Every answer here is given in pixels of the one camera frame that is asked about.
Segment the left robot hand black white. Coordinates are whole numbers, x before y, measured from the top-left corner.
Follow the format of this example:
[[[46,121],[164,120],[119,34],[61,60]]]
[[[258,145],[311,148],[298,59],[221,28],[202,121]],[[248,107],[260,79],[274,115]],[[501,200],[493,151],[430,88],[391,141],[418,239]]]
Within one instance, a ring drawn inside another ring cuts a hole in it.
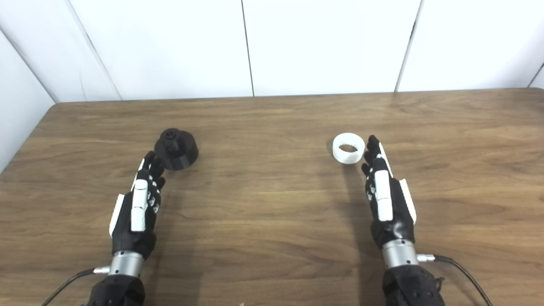
[[[165,185],[164,167],[155,151],[148,151],[130,191],[119,194],[109,225],[111,253],[136,252],[147,260],[154,251],[155,224]]]

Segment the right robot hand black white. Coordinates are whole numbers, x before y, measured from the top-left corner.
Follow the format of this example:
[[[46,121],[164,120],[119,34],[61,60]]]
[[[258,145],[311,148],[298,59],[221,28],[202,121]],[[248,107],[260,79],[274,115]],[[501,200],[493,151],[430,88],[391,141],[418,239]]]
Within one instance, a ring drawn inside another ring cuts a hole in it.
[[[406,179],[394,177],[381,141],[370,135],[361,170],[369,200],[371,236],[379,248],[395,240],[415,242],[417,213]]]

